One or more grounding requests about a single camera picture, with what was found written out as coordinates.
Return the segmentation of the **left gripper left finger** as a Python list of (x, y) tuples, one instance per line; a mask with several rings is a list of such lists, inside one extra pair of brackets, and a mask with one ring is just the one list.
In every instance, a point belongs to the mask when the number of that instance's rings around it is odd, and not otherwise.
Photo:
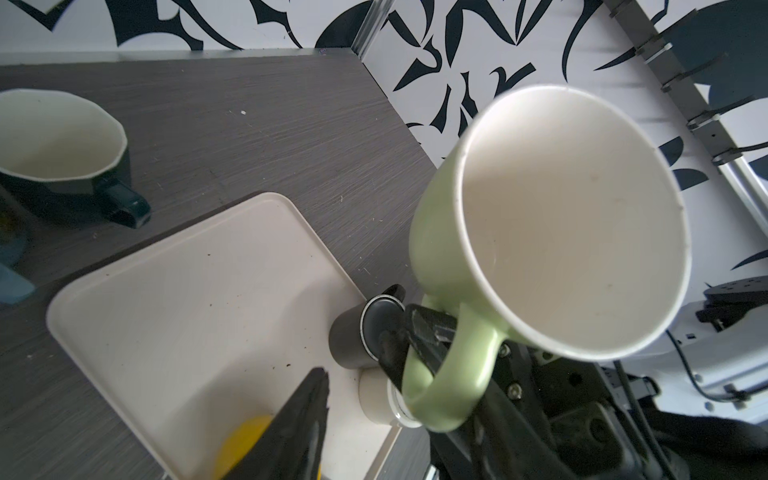
[(261, 437), (228, 469), (226, 479), (320, 479), (328, 421), (329, 375), (309, 371)]

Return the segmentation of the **yellow mug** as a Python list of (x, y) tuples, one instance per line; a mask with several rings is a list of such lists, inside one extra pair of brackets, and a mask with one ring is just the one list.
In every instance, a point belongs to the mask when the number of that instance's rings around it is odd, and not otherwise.
[(313, 415), (258, 416), (224, 441), (214, 461), (216, 479), (318, 479), (326, 408)]

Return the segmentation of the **black mug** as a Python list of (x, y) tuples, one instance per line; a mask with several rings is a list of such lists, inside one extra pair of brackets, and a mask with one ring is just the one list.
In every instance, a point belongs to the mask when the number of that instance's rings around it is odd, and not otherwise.
[(382, 352), (379, 337), (399, 328), (405, 310), (405, 295), (402, 285), (393, 284), (340, 314), (332, 323), (328, 336), (329, 350), (335, 362), (350, 370), (377, 366)]

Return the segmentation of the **light green mug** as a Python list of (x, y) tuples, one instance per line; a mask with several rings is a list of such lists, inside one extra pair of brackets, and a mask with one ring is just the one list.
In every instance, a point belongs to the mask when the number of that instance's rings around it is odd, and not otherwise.
[(506, 340), (582, 362), (648, 347), (683, 304), (692, 240), (678, 183), (635, 121), (535, 85), (463, 132), (418, 203), (409, 258), (425, 305), (457, 329), (436, 371), (409, 352), (401, 392), (445, 433), (471, 416)]

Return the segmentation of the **dark green mug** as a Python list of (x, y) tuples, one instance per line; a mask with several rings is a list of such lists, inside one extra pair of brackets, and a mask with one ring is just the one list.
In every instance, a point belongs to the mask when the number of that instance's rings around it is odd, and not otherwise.
[(1, 185), (29, 212), (61, 226), (139, 229), (151, 218), (149, 202), (132, 187), (125, 128), (68, 92), (2, 92)]

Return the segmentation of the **light blue mug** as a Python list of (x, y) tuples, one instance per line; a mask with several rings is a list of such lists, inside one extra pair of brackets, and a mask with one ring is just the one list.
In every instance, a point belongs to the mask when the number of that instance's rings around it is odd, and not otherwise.
[(21, 221), (8, 209), (1, 209), (1, 303), (19, 303), (36, 290), (35, 285), (14, 270), (28, 244)]

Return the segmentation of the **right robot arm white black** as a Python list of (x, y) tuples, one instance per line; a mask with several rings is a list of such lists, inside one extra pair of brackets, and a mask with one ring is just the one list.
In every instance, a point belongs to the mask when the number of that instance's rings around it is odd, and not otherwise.
[(649, 347), (622, 360), (664, 412), (767, 420), (767, 278), (711, 287)]

